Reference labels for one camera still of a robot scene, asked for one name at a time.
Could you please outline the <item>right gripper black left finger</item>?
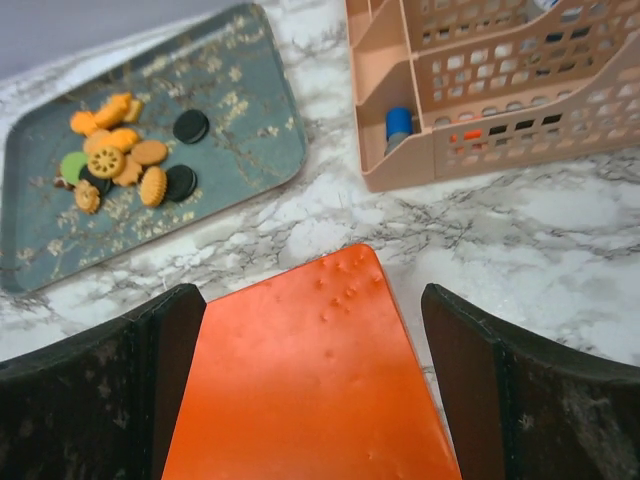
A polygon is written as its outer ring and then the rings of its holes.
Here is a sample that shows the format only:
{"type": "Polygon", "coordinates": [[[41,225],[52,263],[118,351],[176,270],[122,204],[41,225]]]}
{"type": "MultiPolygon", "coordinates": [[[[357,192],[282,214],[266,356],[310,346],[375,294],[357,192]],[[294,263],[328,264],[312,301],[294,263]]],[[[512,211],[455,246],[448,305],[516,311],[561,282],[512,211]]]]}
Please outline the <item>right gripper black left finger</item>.
{"type": "Polygon", "coordinates": [[[2,362],[2,478],[160,478],[205,308],[180,284],[2,362]]]}

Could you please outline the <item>orange metal tin lid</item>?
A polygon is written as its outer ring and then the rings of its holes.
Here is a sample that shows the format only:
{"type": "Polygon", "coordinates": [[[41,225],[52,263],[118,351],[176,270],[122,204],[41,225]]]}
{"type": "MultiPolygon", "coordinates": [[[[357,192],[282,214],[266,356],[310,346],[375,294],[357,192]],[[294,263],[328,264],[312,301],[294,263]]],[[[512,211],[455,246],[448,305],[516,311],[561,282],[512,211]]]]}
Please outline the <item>orange metal tin lid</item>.
{"type": "Polygon", "coordinates": [[[167,479],[456,479],[375,252],[357,244],[210,302],[167,479]]]}

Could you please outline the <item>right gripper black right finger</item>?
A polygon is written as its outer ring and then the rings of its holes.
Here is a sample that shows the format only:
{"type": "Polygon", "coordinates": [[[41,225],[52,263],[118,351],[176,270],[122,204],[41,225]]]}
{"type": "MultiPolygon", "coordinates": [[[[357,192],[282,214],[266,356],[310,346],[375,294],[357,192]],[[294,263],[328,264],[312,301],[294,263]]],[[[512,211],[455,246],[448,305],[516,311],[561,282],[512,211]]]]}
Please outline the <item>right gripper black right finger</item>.
{"type": "Polygon", "coordinates": [[[437,284],[421,310],[463,478],[638,478],[638,367],[561,345],[437,284]]]}

